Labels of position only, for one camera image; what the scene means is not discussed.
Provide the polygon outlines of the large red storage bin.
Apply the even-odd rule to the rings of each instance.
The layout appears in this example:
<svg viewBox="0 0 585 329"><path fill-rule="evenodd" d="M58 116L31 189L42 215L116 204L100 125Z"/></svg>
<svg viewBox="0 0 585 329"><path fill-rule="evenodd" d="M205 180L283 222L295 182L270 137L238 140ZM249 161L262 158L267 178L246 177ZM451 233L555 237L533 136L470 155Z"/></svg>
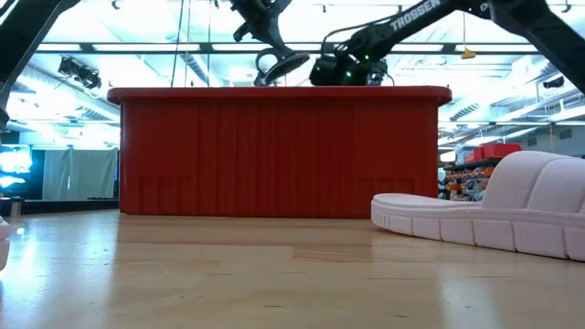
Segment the large red storage bin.
<svg viewBox="0 0 585 329"><path fill-rule="evenodd" d="M502 159L522 150L518 143L487 143L482 145L482 149L486 159Z"/></svg>

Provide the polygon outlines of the black parts shelf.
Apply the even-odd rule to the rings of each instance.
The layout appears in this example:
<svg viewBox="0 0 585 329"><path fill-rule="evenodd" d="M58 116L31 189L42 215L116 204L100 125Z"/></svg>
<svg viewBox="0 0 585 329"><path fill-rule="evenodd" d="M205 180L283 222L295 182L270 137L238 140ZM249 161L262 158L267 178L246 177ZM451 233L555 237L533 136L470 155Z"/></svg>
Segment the black parts shelf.
<svg viewBox="0 0 585 329"><path fill-rule="evenodd" d="M484 159L439 169L438 198L479 202L500 159Z"/></svg>

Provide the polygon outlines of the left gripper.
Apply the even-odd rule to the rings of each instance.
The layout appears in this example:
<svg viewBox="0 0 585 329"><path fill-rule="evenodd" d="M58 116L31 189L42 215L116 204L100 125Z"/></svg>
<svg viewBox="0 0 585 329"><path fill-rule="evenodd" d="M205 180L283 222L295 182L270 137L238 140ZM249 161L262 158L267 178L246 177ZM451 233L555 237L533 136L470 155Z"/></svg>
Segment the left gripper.
<svg viewBox="0 0 585 329"><path fill-rule="evenodd" d="M231 10L237 11L244 23L234 32L235 41L247 34L280 51L291 51L282 39L278 20L292 0L230 0Z"/></svg>

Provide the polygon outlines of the grey curtain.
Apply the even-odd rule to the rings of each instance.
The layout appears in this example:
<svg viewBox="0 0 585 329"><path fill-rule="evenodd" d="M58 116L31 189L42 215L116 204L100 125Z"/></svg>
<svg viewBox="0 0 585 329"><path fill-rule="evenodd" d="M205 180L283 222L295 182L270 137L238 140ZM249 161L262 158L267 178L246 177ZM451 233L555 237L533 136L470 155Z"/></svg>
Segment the grey curtain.
<svg viewBox="0 0 585 329"><path fill-rule="evenodd" d="M45 151L42 199L78 201L112 198L118 150Z"/></svg>

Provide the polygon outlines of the black light track bar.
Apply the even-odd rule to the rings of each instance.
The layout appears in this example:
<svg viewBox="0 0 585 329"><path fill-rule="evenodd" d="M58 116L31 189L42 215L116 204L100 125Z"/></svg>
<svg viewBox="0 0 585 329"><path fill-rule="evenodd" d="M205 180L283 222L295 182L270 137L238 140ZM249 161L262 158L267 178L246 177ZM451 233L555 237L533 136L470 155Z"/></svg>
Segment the black light track bar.
<svg viewBox="0 0 585 329"><path fill-rule="evenodd" d="M193 53L256 53L268 45L261 43L42 43L37 47L39 53L112 53L112 54L170 54L174 52ZM538 50L525 43L468 43L471 51L494 54L533 54ZM404 54L462 53L463 43L399 43L392 52Z"/></svg>

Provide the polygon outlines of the black flip-flop sandal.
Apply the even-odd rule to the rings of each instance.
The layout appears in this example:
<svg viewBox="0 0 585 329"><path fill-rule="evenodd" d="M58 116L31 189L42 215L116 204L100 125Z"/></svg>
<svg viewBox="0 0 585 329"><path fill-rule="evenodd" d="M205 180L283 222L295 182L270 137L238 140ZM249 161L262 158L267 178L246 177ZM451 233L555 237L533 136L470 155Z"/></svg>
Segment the black flip-flop sandal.
<svg viewBox="0 0 585 329"><path fill-rule="evenodd" d="M277 59L277 62L268 70L263 70L260 67L260 60L267 55L274 56ZM257 54L255 64L258 73L262 72L266 76L266 79L270 82L270 85L272 85L277 79L282 78L292 71L300 68L309 59L310 54L307 52L293 50L280 51L276 48L265 48Z"/></svg>

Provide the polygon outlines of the black spotlight cluster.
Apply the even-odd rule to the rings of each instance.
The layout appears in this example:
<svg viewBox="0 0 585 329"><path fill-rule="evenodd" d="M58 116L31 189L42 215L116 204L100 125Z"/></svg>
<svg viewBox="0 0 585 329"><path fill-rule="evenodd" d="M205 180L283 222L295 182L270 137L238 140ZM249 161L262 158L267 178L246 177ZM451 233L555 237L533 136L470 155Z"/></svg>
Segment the black spotlight cluster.
<svg viewBox="0 0 585 329"><path fill-rule="evenodd" d="M66 78L73 78L89 90L101 87L99 71L78 63L74 58L63 57L58 66L58 73L63 74Z"/></svg>

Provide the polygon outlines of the pink foam slipper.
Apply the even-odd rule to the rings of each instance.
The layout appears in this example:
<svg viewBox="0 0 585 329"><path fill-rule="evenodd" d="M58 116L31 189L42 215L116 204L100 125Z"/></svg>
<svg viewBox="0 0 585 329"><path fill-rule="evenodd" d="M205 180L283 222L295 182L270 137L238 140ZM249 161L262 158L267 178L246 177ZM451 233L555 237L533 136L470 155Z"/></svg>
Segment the pink foam slipper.
<svg viewBox="0 0 585 329"><path fill-rule="evenodd" d="M480 201L385 193L370 220L402 235L585 262L585 159L519 151L495 167Z"/></svg>

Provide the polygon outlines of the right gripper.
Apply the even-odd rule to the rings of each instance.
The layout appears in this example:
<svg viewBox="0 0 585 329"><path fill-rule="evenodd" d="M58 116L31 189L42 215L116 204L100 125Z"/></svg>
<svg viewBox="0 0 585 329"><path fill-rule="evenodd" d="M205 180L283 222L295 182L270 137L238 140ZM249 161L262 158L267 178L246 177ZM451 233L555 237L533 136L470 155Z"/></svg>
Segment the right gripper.
<svg viewBox="0 0 585 329"><path fill-rule="evenodd" d="M314 86L365 86L366 73L351 58L322 55L315 61L309 80Z"/></svg>

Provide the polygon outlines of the red plastic bin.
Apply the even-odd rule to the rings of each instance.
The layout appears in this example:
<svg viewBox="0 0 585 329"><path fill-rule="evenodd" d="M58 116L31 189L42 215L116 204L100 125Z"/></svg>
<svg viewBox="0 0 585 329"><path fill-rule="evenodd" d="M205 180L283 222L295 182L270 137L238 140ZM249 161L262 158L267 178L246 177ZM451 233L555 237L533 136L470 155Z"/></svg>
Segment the red plastic bin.
<svg viewBox="0 0 585 329"><path fill-rule="evenodd" d="M116 88L129 215L368 218L436 196L437 86Z"/></svg>

